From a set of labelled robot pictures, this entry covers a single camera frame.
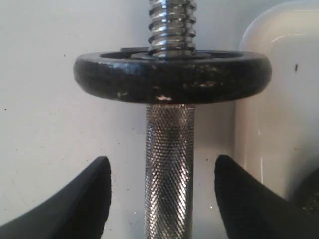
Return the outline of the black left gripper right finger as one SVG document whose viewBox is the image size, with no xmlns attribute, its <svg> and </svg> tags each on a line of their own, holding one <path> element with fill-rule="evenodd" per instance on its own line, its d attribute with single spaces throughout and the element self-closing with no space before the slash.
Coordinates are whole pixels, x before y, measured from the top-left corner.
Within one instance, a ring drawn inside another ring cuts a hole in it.
<svg viewBox="0 0 319 239">
<path fill-rule="evenodd" d="M 230 239 L 317 239 L 319 218 L 261 184 L 230 156 L 215 162 L 214 190 Z"/>
</svg>

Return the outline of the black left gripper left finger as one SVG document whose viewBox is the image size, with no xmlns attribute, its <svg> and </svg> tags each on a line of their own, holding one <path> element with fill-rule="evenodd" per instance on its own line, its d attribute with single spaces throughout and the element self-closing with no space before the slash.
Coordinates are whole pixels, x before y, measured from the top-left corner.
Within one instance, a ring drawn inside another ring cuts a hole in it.
<svg viewBox="0 0 319 239">
<path fill-rule="evenodd" d="M 100 239 L 112 198 L 107 157 L 96 158 L 64 188 L 0 227 L 2 239 Z"/>
</svg>

